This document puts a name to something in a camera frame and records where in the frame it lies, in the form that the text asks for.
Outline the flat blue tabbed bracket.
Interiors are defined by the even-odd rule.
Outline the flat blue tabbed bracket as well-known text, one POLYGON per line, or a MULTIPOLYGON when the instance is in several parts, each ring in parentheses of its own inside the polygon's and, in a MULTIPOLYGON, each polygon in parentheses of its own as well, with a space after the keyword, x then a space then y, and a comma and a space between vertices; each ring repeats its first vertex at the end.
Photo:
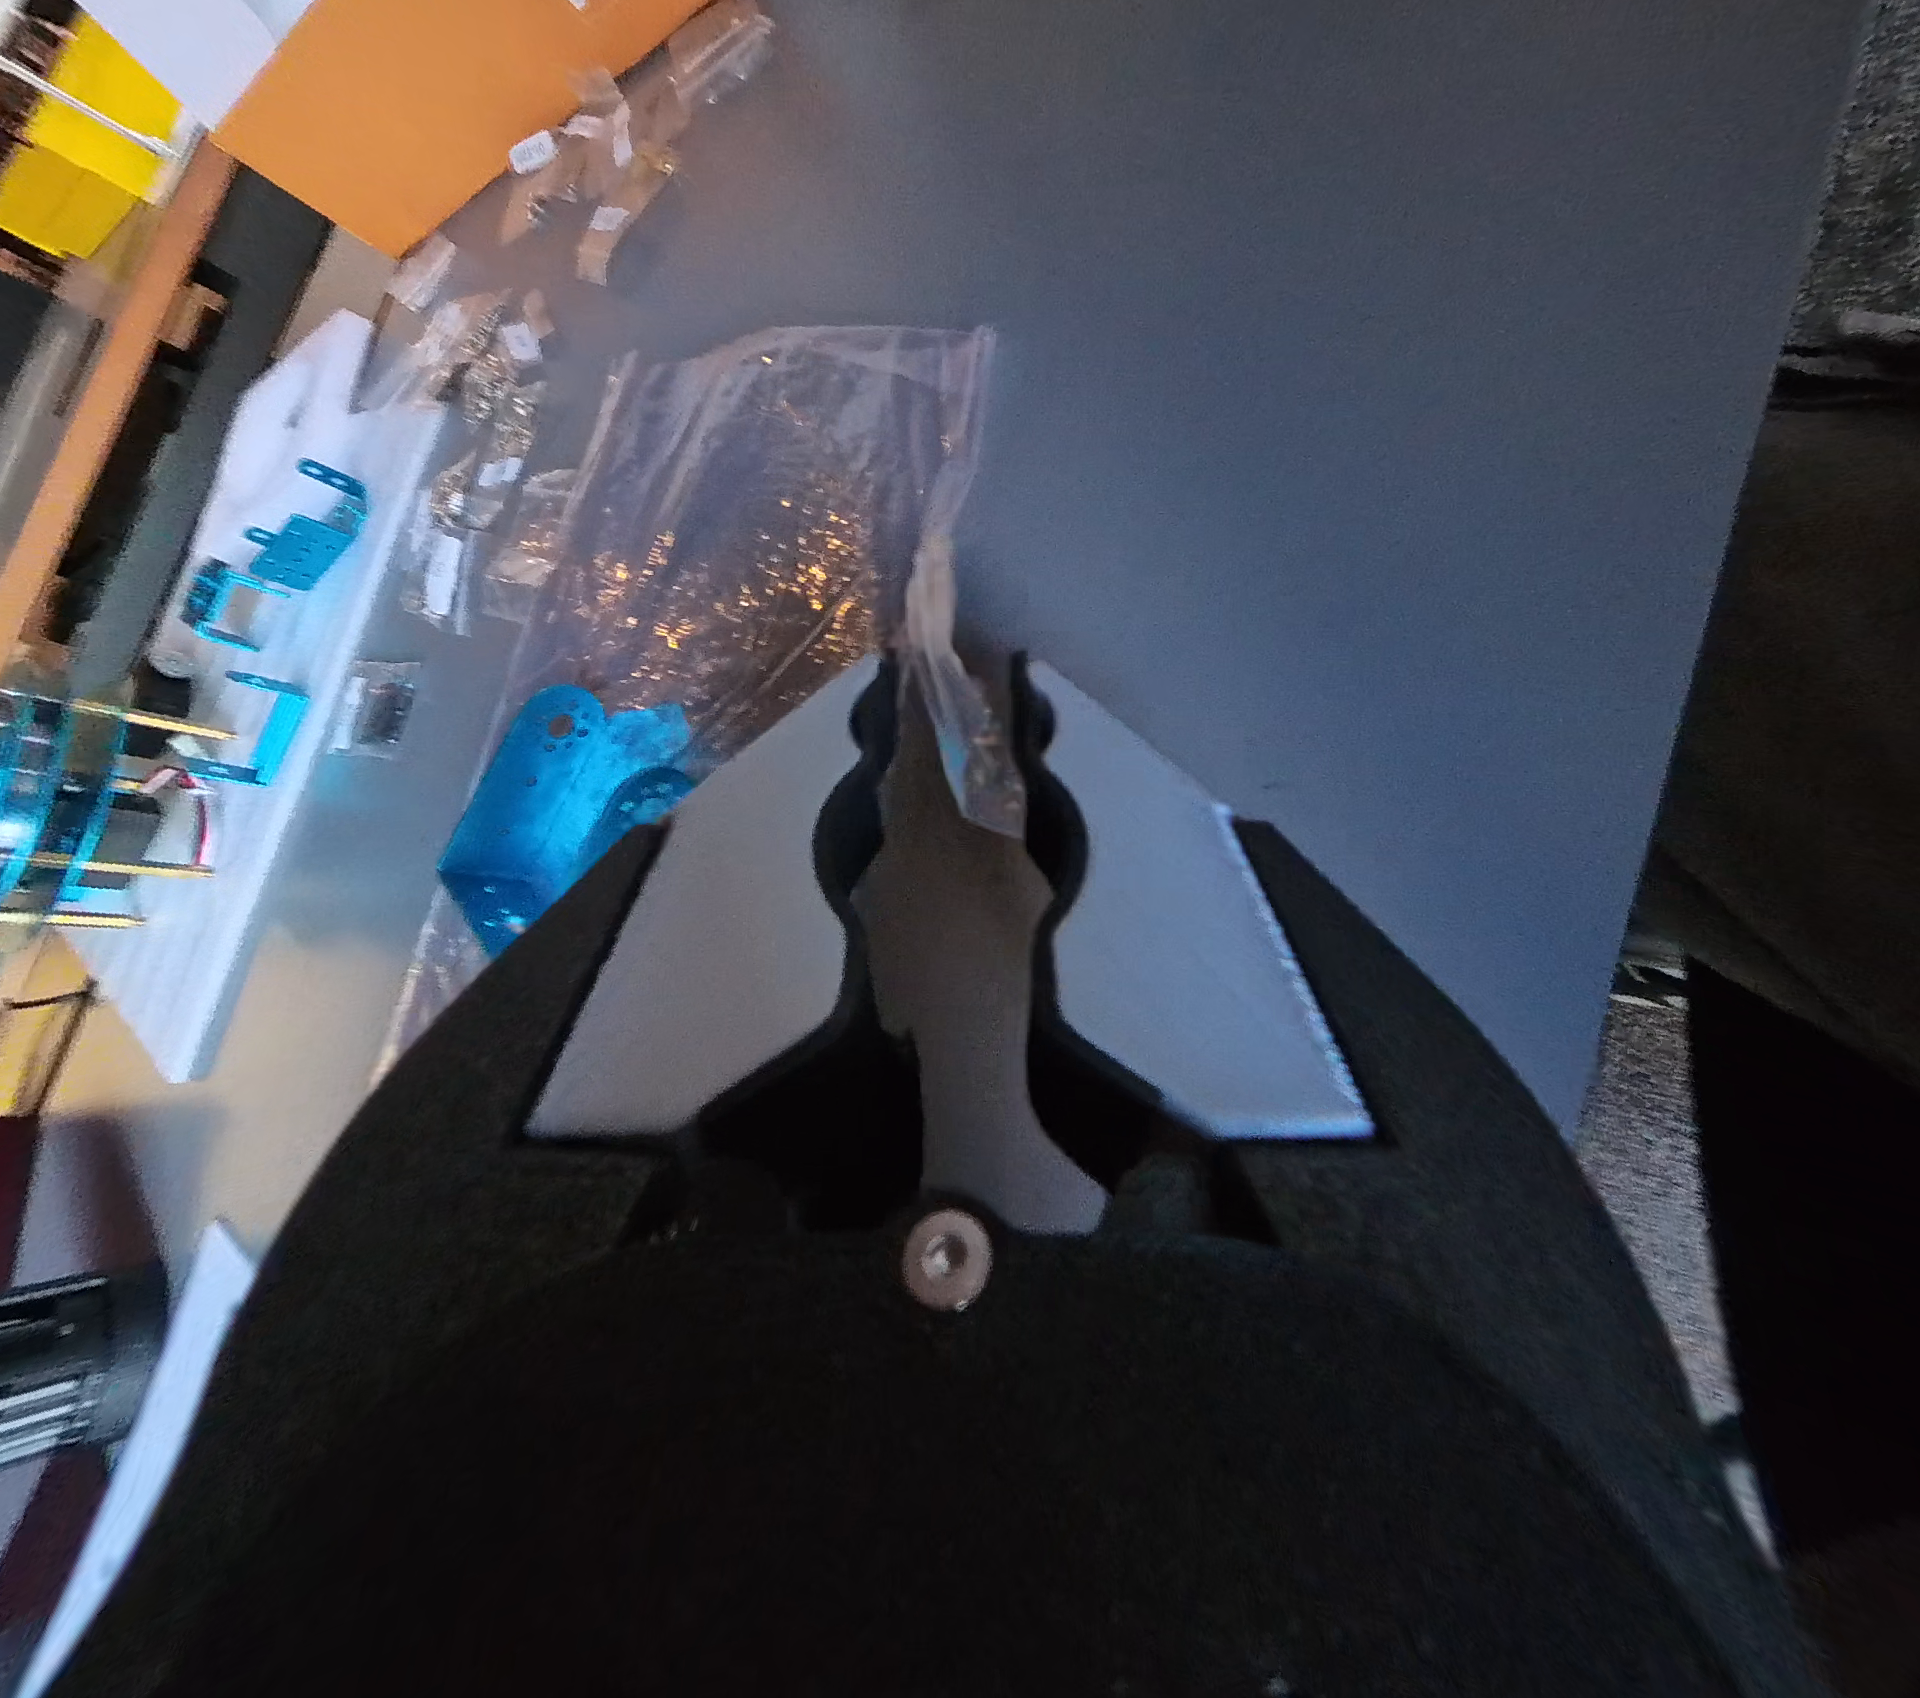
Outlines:
POLYGON ((331 496, 324 515, 292 513, 278 530, 249 527, 254 557, 245 579, 289 597, 314 592, 353 549, 372 515, 372 496, 358 478, 331 465, 300 459, 297 477, 331 496))

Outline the yellow storage box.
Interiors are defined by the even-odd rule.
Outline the yellow storage box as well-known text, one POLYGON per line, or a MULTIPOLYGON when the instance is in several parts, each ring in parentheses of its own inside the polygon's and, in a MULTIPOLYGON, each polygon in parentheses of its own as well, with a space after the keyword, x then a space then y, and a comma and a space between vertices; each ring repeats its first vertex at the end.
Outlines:
POLYGON ((4 52, 1 232, 86 260, 167 186, 187 116, 92 15, 4 52))

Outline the pile of small hardware bags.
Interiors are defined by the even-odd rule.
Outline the pile of small hardware bags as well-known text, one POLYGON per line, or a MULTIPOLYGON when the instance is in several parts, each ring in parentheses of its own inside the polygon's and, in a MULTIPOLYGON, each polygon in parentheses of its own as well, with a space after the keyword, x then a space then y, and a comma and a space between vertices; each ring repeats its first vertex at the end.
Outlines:
POLYGON ((610 285, 620 246, 673 186, 687 131, 756 78, 772 43, 758 0, 716 0, 635 73, 574 75, 571 110, 506 156, 481 253, 514 271, 456 293, 471 267, 443 232, 398 267, 387 310, 400 338, 365 404, 451 428, 450 459, 410 499, 401 530, 400 604, 427 627, 468 632, 496 534, 521 509, 562 361, 559 285, 610 285))

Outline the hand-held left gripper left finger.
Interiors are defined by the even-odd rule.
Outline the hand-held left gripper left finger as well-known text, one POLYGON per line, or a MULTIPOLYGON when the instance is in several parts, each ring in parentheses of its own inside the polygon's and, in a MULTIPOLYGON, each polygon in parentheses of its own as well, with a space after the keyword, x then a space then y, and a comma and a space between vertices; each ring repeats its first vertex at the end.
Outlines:
POLYGON ((866 657, 673 809, 530 1138, 666 1138, 829 1025, 897 735, 899 669, 866 657))

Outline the small bag with black part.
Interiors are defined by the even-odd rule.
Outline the small bag with black part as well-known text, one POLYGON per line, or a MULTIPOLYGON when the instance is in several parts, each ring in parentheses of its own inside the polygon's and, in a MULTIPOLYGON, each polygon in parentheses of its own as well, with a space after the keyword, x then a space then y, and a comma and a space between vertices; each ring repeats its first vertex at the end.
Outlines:
POLYGON ((328 752, 361 761, 394 756, 414 719, 420 678, 416 658, 355 660, 345 675, 328 752))

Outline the small blue u bracket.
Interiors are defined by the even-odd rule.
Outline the small blue u bracket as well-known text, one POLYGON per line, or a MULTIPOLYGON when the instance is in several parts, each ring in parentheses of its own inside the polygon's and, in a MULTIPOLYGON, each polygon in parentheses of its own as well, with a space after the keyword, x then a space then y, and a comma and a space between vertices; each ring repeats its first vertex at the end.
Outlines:
POLYGON ((223 559, 202 559, 176 611, 179 627, 207 647, 255 657, 294 594, 223 559))

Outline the black cylindrical tool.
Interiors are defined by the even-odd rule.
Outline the black cylindrical tool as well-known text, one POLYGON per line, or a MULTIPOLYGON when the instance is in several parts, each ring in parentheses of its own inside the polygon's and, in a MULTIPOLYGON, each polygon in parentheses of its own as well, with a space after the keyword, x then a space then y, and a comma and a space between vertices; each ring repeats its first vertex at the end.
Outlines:
POLYGON ((169 1324, 161 1260, 1 1297, 1 1468, 125 1438, 169 1324))

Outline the white foam board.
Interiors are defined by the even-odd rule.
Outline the white foam board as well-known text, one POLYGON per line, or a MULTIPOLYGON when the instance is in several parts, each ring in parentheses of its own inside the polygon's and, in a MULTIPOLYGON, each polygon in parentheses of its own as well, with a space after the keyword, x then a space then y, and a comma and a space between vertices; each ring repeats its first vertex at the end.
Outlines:
POLYGON ((212 878, 147 896, 144 924, 79 932, 106 1005, 169 1087, 207 1079, 255 953, 270 906, 292 878, 300 824, 314 800, 350 666, 369 650, 376 607, 401 550, 412 499, 438 453, 441 420, 378 414, 358 391, 372 353, 372 320, 338 313, 273 362, 240 396, 204 511, 140 657, 190 691, 187 719, 233 735, 221 761, 243 765, 270 697, 233 686, 228 673, 300 686, 310 708, 282 770, 264 788, 212 784, 212 878), (249 528, 278 532, 287 517, 324 517, 331 496, 297 474, 324 463, 359 481, 369 517, 343 559, 312 592, 278 607, 258 654, 228 653, 178 623, 186 582, 204 559, 245 573, 249 528))

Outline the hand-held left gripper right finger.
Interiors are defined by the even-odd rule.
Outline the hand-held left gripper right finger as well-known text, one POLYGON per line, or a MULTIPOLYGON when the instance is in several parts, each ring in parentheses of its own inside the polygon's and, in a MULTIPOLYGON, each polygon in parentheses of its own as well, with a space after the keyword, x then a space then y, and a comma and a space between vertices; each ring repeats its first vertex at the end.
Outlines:
POLYGON ((1065 1028, 1217 1140, 1366 1142, 1373 1119, 1230 811, 1048 662, 1044 769, 1086 853, 1051 937, 1065 1028))

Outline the toy robot arm base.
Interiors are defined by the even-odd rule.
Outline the toy robot arm base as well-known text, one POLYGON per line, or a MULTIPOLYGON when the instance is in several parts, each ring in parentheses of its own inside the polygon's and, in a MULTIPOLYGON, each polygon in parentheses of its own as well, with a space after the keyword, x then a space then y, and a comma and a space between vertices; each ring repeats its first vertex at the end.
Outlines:
POLYGON ((144 903, 213 878, 213 784, 233 735, 182 712, 1 692, 1 938, 125 932, 144 903))

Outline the printed instruction sheet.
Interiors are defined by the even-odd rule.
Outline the printed instruction sheet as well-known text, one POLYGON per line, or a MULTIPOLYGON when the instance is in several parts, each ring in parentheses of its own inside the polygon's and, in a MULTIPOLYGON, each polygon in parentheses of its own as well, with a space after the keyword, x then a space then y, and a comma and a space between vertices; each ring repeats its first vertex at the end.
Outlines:
POLYGON ((101 1506, 26 1658, 13 1694, 41 1697, 74 1656, 149 1531, 199 1415, 258 1257, 223 1220, 206 1225, 156 1352, 130 1432, 108 1468, 101 1506))

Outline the long blue ribbed bracket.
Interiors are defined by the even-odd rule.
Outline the long blue ribbed bracket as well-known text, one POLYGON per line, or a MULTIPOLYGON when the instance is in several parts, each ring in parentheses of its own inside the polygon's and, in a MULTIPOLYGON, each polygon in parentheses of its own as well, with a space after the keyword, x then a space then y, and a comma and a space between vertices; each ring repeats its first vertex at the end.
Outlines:
POLYGON ((258 673, 228 670, 225 682, 265 694, 270 701, 264 724, 259 726, 252 754, 243 763, 223 759, 217 767, 206 765, 204 774, 248 788, 265 788, 282 772, 287 754, 294 749, 300 726, 312 706, 312 697, 285 681, 270 678, 258 673))

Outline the large clear plastic bag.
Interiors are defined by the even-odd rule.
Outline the large clear plastic bag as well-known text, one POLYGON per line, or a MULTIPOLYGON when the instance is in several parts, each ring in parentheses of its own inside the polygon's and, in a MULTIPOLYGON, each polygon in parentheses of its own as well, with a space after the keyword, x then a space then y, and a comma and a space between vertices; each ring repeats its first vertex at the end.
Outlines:
MULTIPOLYGON (((804 324, 622 361, 583 463, 530 485, 488 568, 524 621, 471 791, 554 684, 681 704, 695 791, 841 673, 901 660, 915 550, 953 549, 977 474, 996 348, 988 324, 804 324)), ((438 878, 373 1075, 488 964, 438 878)))

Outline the large blue metal bracket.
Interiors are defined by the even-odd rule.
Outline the large blue metal bracket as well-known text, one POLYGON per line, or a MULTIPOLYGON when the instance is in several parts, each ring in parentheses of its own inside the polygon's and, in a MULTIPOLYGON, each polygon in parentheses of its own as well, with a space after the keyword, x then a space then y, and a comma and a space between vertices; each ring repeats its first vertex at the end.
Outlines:
POLYGON ((699 765, 681 703, 610 711, 575 684, 521 703, 438 861, 481 954, 499 959, 627 833, 663 822, 699 765))

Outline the small clear screw bag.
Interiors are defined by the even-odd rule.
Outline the small clear screw bag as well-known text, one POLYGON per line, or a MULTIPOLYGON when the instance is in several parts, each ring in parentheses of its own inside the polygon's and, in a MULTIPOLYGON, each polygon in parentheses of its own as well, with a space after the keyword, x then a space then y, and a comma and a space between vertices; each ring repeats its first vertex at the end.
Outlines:
POLYGON ((920 697, 958 816, 1008 841, 1026 837, 1028 791, 983 684, 956 647, 953 549, 924 534, 904 592, 901 662, 920 697))

